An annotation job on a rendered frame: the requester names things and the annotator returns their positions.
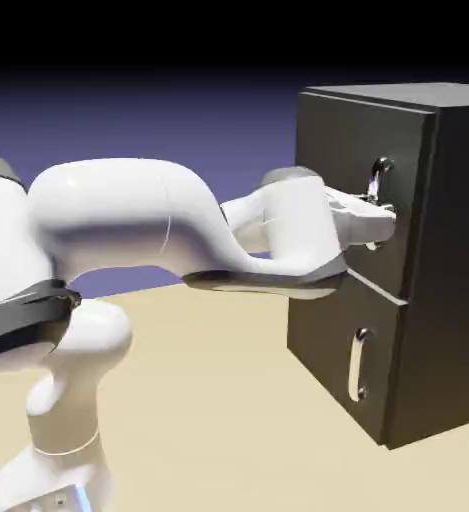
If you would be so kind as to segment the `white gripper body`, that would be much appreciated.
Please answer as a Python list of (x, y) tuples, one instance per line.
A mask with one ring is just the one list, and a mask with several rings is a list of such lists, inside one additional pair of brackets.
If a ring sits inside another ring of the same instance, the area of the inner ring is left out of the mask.
[(342, 247), (385, 242), (393, 236), (394, 212), (331, 187), (326, 194)]

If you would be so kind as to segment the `large dark grey cabinet door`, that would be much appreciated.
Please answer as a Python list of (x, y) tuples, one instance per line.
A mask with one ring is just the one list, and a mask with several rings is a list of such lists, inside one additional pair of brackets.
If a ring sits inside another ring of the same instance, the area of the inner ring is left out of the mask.
[(352, 246), (346, 258), (353, 270), (403, 300), (409, 297), (435, 124), (434, 113), (417, 109), (306, 92), (298, 98), (296, 163), (316, 171), (328, 186), (363, 194), (376, 160), (393, 162), (380, 178), (378, 199), (395, 209), (394, 235), (374, 250)]

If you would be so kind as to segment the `small dark grey cabinet door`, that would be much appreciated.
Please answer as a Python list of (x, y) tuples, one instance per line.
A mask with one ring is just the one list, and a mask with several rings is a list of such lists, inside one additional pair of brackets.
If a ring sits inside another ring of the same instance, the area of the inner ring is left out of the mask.
[[(386, 442), (394, 349), (407, 306), (405, 300), (353, 274), (325, 298), (289, 302), (288, 349), (380, 445)], [(366, 394), (355, 403), (348, 395), (348, 368), (352, 338), (359, 328), (368, 328), (371, 334), (360, 375)]]

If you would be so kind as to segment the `dark grey cabinet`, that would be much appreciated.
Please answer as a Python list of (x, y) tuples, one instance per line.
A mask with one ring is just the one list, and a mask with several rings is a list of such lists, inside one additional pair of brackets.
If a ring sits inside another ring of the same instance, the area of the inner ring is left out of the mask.
[(382, 445), (396, 449), (469, 424), (469, 84), (310, 86), (303, 92), (436, 115)]

